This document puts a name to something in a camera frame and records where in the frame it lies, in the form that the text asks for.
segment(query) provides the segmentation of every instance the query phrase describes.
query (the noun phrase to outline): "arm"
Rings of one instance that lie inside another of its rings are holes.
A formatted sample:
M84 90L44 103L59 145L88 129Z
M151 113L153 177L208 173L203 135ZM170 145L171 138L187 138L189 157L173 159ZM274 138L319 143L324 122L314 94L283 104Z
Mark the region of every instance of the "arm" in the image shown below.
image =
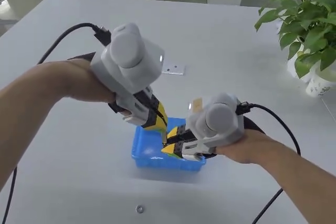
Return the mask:
M263 167L310 224L336 220L336 178L290 148L260 132L246 130L240 142L216 151L240 163Z
M84 60L35 66L0 91L0 189L51 108L63 97L112 102Z

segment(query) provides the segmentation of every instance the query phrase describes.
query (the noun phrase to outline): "black cable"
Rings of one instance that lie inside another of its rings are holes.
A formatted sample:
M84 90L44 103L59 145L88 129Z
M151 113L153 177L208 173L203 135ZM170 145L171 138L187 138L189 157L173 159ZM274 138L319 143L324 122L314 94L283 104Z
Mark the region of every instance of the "black cable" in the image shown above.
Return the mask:
M105 30L105 28L101 27L99 28L98 26L92 24L92 23L80 23L77 25L74 25L72 27L70 27L69 29L67 29L64 33L62 33L57 40L53 43L53 45L46 51L46 53L42 56L42 58L39 60L39 62L37 63L37 65L43 63L47 57L51 54L51 52L57 47L57 45L71 32L81 28L81 27L91 27L94 32L95 32L95 37L103 44L103 45L108 45L111 42L111 33L108 30ZM16 181L16 175L17 175L17 166L15 167L14 171L13 171L13 177L12 177L12 183L11 183L11 189L9 191L9 197L8 197L8 201L7 201L7 206L6 206L6 210L5 210L5 214L4 214L4 218L2 220L2 224L6 223L7 220L7 216L9 213L9 208L10 208L10 204L12 202L12 197L13 197L13 193L14 193L14 187L15 187L15 181Z
M58 39L53 43L53 45L46 51L46 53L42 56L42 58L39 60L39 62L37 64L41 64L43 63L47 57L49 56L49 54L51 54L51 52L57 47L57 45L71 32L82 28L82 27L91 27L96 33L98 33L100 31L100 28L92 23L80 23L77 25L74 25L72 27L70 27L68 30L66 30L64 33L61 34L61 36L58 37Z
M300 146L298 141L296 140L294 134L291 132L291 130L289 129L289 127L285 124L285 122L276 114L274 113L272 110L270 110L269 108L259 105L259 104L247 104L247 106L249 107L249 109L251 108L259 108L262 110L265 110L266 112L268 112L269 114L271 114L276 120L278 120L278 122L282 125L282 127L285 128L285 130L287 131L287 133L290 135L290 137L292 138L295 148L296 148L296 152L298 153L299 156L301 156L301 150L300 150ZM252 222L252 224L256 224L259 219L264 215L264 213L267 211L267 209L273 204L273 202L280 196L280 194L283 192L283 189L281 188L280 190L277 191L277 193L272 197L272 199L266 204L266 206L262 209L262 211L258 214L258 216L254 219L254 221Z
M6 210L5 210L5 214L4 214L4 218L2 219L2 224L6 223L7 220L7 216L9 213L9 208L10 208L10 203L12 202L12 198L13 198L13 193L14 193L14 187L15 187L15 181L16 181L16 175L17 175L17 166L15 167L14 171L13 171L13 177L12 177L12 183L11 183L11 189L9 191L9 197L8 197L8 201L7 201L7 206L6 206Z

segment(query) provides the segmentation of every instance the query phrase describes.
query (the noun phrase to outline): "blue plastic container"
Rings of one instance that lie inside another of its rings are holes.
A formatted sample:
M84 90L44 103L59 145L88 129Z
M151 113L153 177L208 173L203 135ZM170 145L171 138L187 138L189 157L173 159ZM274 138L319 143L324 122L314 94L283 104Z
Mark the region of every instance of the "blue plastic container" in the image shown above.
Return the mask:
M167 131L173 127L185 124L185 119L168 118ZM146 131L142 127L136 127L135 136L132 147L132 158L135 160L137 167L152 167L152 168L169 168L179 170L189 170L198 172L206 160L188 161L170 157L161 152L162 139L159 132Z

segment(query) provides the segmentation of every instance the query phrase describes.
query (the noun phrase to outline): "table surface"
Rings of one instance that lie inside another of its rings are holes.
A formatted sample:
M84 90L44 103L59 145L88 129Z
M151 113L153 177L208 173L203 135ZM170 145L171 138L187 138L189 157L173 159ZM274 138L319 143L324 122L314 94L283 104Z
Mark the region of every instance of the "table surface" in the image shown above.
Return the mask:
M236 94L283 118L303 156L336 174L336 123L325 101L286 71L274 24L254 22L256 8L147 0L44 0L0 39L0 88L32 67L70 26L92 22L113 29L135 22L143 37L186 65L185 76L162 75L152 88L171 117L183 118L200 95ZM90 29L69 35L48 60L95 51ZM275 139L293 147L271 116L249 114ZM197 173L138 169L131 158L135 127L105 104L63 99L52 109L22 158L10 223L251 223L279 189L256 165L225 157ZM8 184L0 196L5 208ZM143 205L145 212L135 212ZM306 223L283 194L260 223Z

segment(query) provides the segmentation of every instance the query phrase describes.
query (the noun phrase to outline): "forearm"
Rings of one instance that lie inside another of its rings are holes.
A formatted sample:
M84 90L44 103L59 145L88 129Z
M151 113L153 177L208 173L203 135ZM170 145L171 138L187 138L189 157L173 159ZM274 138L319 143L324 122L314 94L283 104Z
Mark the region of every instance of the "forearm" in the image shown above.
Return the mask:
M284 189L310 224L336 220L336 178L282 144L271 144L258 163Z
M0 189L61 98L56 74L54 66L35 67L0 91Z

